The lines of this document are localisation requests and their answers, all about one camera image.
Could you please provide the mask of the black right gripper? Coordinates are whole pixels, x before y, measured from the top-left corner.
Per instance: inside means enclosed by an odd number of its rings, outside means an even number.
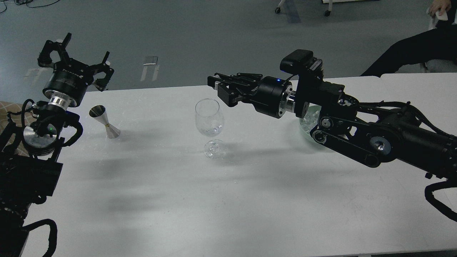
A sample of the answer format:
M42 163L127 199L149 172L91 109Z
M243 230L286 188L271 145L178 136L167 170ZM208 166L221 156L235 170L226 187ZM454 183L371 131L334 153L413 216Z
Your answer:
M228 107L239 102L252 104L255 110L276 119L285 112L294 112L295 91L292 83L255 73L224 75L215 73L207 77L207 85L217 91L217 96Z

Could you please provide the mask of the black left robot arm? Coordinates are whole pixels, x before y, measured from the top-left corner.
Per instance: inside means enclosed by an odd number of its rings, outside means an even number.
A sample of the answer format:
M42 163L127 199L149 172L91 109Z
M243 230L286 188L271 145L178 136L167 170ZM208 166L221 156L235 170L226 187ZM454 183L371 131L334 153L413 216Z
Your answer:
M109 52L101 63L88 65L67 53L72 37L61 42L48 40L39 53L41 68L52 68L42 90L46 101L26 99L8 109L1 106L1 256L20 257L29 233L49 226L45 257L51 257L57 244L57 225L50 218L25 225L31 205L51 197L62 171L58 157L62 148L73 145L83 133L80 116L69 108L80 106L91 85L104 91L114 70L108 64Z

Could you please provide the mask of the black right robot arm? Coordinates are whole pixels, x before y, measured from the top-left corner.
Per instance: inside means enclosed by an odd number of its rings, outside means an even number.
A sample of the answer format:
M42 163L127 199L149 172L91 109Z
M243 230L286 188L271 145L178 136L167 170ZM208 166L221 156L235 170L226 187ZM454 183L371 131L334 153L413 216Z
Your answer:
M228 107L252 104L259 113L281 118L285 112L304 118L310 104L320 106L311 138L320 145L371 168L401 160L440 182L424 189L425 199L452 221L456 212L434 192L456 188L456 136L435 127L410 102L360 102L344 86L323 79L322 60L297 49L284 57L280 70L298 76L297 88L283 80L254 73L215 73L207 84Z

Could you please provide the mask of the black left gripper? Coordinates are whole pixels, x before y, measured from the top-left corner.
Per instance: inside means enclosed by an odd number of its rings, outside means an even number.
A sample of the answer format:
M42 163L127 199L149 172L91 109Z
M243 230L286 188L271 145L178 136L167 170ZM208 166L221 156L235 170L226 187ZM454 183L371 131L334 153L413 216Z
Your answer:
M53 73L50 80L42 90L46 98L51 98L53 93L59 92L70 98L70 107L80 106L82 99L87 91L87 87L92 84L95 88L103 92L107 89L114 69L110 67L106 51L101 63L88 66L72 65L72 59L67 53L66 47L70 42L72 33L67 33L62 42L47 40L39 52L37 64L41 68L52 68ZM58 62L53 62L51 53L57 52ZM104 77L95 79L95 75L103 73Z

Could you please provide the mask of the person's hand holding white object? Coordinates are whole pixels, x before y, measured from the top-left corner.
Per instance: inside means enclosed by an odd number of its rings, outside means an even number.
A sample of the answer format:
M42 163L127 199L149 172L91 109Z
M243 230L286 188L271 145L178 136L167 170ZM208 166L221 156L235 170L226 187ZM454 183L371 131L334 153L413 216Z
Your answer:
M439 16L442 16L444 13L448 12L452 8L451 0L433 0L427 9L427 15L430 17L435 17L436 12Z

